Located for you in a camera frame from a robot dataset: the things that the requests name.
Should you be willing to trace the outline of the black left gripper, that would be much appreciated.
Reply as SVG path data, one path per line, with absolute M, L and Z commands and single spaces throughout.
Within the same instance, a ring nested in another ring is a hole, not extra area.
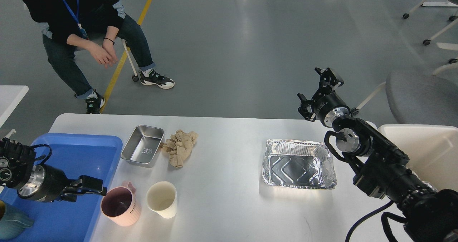
M 34 165 L 28 182 L 17 190 L 19 198 L 36 202 L 76 202 L 76 196 L 86 193 L 105 196 L 107 188 L 102 179 L 87 175 L 68 179 L 62 170 L 47 164 Z

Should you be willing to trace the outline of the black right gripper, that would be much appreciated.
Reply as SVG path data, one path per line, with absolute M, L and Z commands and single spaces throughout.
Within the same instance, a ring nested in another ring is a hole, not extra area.
M 315 71 L 320 76 L 318 90 L 310 100 L 304 94 L 297 94 L 300 100 L 298 112 L 306 121 L 314 122 L 318 119 L 324 126 L 332 127 L 335 119 L 344 115 L 351 116 L 350 108 L 334 93 L 334 88 L 344 85 L 344 80 L 331 68 L 315 68 Z

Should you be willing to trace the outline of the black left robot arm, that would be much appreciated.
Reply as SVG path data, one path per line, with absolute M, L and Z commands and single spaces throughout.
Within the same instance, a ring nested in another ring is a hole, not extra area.
M 101 179 L 81 175 L 68 179 L 64 171 L 46 164 L 52 155 L 47 144 L 26 146 L 2 138 L 0 143 L 1 186 L 16 190 L 21 199 L 36 202 L 76 202 L 77 196 L 97 194 L 106 196 Z

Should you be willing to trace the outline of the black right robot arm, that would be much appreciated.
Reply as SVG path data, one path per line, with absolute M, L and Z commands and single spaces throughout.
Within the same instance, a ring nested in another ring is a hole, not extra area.
M 355 118 L 337 95 L 335 87 L 344 84 L 332 69 L 315 68 L 320 76 L 319 87 L 310 100 L 299 93 L 298 112 L 307 121 L 319 120 L 330 128 L 324 143 L 338 160 L 354 171 L 353 183 L 370 197 L 390 202 L 360 218 L 348 231 L 350 241 L 354 230 L 365 220 L 381 213 L 383 231 L 390 242 L 396 238 L 389 219 L 402 223 L 414 242 L 456 242 L 458 228 L 457 192 L 451 189 L 434 191 L 406 167 L 409 157 L 366 121 Z

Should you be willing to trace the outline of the person's hand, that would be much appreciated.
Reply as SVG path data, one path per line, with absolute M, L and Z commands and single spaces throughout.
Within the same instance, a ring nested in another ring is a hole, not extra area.
M 102 45 L 89 41 L 86 48 L 97 63 L 103 65 L 105 68 L 113 66 L 118 63 L 118 57 L 113 47 L 113 41 L 104 39 Z

